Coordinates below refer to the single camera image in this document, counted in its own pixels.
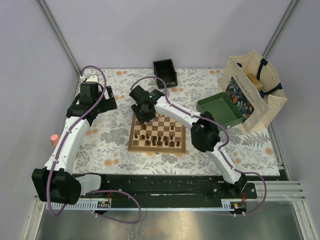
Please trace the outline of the cream canvas tote bag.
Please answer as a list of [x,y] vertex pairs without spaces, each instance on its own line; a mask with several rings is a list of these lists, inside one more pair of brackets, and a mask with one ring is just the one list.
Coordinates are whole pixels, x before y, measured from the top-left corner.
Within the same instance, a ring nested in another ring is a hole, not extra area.
[[[246,73],[262,83],[261,91]],[[218,88],[242,114],[240,125],[246,134],[266,128],[287,101],[276,69],[255,50],[228,58]]]

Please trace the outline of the floral table mat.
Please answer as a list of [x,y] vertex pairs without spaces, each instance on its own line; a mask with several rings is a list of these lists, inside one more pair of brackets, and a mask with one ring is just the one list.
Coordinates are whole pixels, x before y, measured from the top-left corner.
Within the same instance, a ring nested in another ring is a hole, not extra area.
[[[113,90],[117,109],[99,114],[85,134],[74,161],[75,174],[142,174],[142,175],[219,175],[210,158],[197,151],[186,134],[184,154],[128,151],[133,118],[130,88],[137,84],[147,91],[157,88],[152,69],[89,68],[85,77],[97,76]],[[239,170],[263,176],[279,176],[278,161],[267,129],[244,134],[240,127],[229,129],[230,142],[225,150]]]

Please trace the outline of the pink capped bottle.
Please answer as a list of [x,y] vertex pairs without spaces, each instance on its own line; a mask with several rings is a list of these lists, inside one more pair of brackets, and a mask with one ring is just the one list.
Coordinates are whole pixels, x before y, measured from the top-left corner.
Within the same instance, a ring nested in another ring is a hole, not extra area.
[[58,145],[59,140],[60,140],[60,135],[58,135],[58,134],[53,134],[53,135],[50,137],[51,145],[52,145],[54,148]]

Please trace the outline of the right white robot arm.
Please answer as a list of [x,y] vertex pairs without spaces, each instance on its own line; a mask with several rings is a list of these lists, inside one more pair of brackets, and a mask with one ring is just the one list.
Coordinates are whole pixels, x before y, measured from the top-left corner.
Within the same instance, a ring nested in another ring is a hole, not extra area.
[[153,120],[156,114],[165,115],[182,124],[191,133],[193,147],[206,153],[222,173],[224,181],[228,183],[228,194],[239,198],[245,193],[248,179],[225,151],[225,144],[219,136],[220,125],[209,112],[191,111],[170,101],[165,93],[156,89],[148,92],[139,85],[130,89],[129,96],[135,101],[131,109],[141,124]]

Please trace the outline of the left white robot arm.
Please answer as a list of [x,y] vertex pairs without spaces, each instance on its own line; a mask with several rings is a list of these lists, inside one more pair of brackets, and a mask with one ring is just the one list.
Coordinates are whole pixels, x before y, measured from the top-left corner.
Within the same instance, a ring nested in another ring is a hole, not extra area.
[[80,92],[67,109],[64,130],[49,160],[43,168],[31,175],[41,201],[74,205],[80,196],[92,192],[96,197],[107,195],[109,186],[97,174],[73,176],[73,167],[81,143],[95,118],[117,109],[111,86],[102,95],[101,85],[94,81],[83,82]]

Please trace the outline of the green metal tray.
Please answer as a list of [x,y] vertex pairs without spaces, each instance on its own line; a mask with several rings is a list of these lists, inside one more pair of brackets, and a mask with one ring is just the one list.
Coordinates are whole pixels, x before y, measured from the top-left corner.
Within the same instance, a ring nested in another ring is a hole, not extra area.
[[200,113],[209,112],[214,120],[225,129],[242,123],[244,117],[225,92],[197,101],[196,109]]

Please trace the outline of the wooden chess board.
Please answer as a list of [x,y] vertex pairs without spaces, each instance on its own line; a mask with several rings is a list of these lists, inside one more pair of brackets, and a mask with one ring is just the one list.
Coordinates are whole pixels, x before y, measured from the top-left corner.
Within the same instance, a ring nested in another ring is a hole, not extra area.
[[149,122],[132,117],[128,151],[137,153],[185,154],[186,128],[173,118],[156,114]]

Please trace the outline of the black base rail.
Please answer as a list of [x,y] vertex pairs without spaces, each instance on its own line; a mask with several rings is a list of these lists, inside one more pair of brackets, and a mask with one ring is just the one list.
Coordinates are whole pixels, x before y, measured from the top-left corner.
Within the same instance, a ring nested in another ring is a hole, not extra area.
[[124,175],[101,174],[99,190],[119,190],[131,195],[202,195],[215,199],[254,200],[257,198],[256,187],[247,183],[240,191],[222,176],[201,175]]

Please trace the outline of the black plastic bin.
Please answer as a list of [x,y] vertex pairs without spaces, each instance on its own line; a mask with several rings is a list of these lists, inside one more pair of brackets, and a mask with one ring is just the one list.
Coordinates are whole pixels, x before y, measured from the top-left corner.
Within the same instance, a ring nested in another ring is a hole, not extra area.
[[154,61],[153,71],[158,78],[165,82],[167,88],[178,85],[177,73],[172,59]]

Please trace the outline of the wooden box in bag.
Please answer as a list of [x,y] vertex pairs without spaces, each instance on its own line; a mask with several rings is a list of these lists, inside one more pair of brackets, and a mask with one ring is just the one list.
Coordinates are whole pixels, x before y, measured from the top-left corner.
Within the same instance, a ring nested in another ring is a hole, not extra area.
[[251,73],[246,73],[246,76],[254,84],[258,91],[263,89],[263,84],[255,76],[253,76]]

